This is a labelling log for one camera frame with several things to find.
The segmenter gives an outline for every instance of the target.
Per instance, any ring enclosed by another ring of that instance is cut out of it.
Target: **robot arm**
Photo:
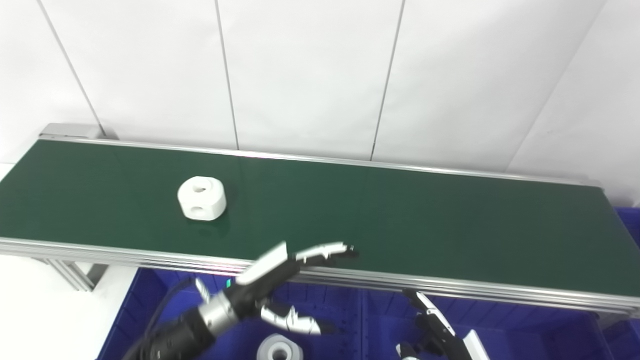
[[[411,289],[405,289],[403,293],[414,307],[420,309],[415,324],[424,330],[425,335],[415,346],[409,343],[396,346],[402,360],[418,360],[420,351],[438,356],[445,354],[449,360],[489,360],[475,331],[471,330],[467,336],[459,338],[442,312],[424,294]]]
[[[178,319],[146,334],[127,352],[124,360],[188,360],[213,345],[216,338],[249,316],[260,316],[281,329],[303,334],[330,332],[331,324],[300,316],[295,308],[269,303],[271,292],[296,275],[304,266],[332,265],[336,257],[357,257],[352,246],[327,243],[297,254],[287,253],[281,243],[262,255],[238,275],[231,286],[214,294]],[[202,283],[196,286],[208,293]]]

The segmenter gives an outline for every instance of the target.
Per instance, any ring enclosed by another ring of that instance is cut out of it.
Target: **blue bin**
[[[620,220],[640,247],[640,208],[615,208]]]
[[[138,339],[170,287],[185,276],[199,276],[211,291],[228,277],[169,270],[139,269],[102,348],[100,360],[120,359]],[[264,338],[280,333],[303,349],[305,360],[397,360],[400,341],[417,341],[416,310],[400,293],[336,286],[287,283],[274,300],[302,313],[331,320],[337,332],[305,336],[280,331],[251,319],[222,335],[199,359],[255,359]],[[585,311],[430,297],[460,336],[475,329],[492,360],[640,360],[640,325],[621,322],[601,331],[596,315]],[[200,303],[193,289],[178,293],[160,322]],[[424,360],[442,359],[421,354]]]

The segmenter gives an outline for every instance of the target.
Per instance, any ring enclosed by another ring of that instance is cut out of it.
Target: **white block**
[[[211,221],[227,207],[225,187],[214,177],[194,176],[178,189],[178,201],[185,217]]]

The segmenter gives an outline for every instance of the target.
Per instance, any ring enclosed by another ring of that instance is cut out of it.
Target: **white object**
[[[178,201],[184,216],[211,221],[227,207],[225,187],[215,177],[194,176],[178,189]]]
[[[287,243],[283,241],[276,245],[273,249],[269,250],[266,254],[263,254],[258,260],[253,263],[252,266],[238,275],[236,277],[236,284],[251,284],[256,279],[264,276],[264,274],[272,271],[278,265],[287,261],[288,257],[289,255],[287,253]]]
[[[260,318],[275,327],[279,327],[291,332],[299,332],[301,334],[320,335],[320,326],[316,319],[311,316],[299,317],[295,307],[289,309],[286,316],[278,316],[268,307],[263,306],[260,310]]]
[[[473,360],[490,360],[489,355],[486,354],[486,350],[482,345],[482,341],[480,341],[480,337],[475,330],[469,331],[467,336],[463,339],[465,342],[465,346],[469,351],[469,355],[471,355],[471,359]]]
[[[256,360],[303,360],[302,348],[280,334],[268,336],[258,348]]]

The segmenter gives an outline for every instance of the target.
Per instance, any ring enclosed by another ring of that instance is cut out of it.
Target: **metal leg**
[[[95,288],[93,282],[73,261],[62,261],[56,259],[43,259],[45,263],[51,265],[56,271],[67,280],[73,289],[78,291],[92,291]]]

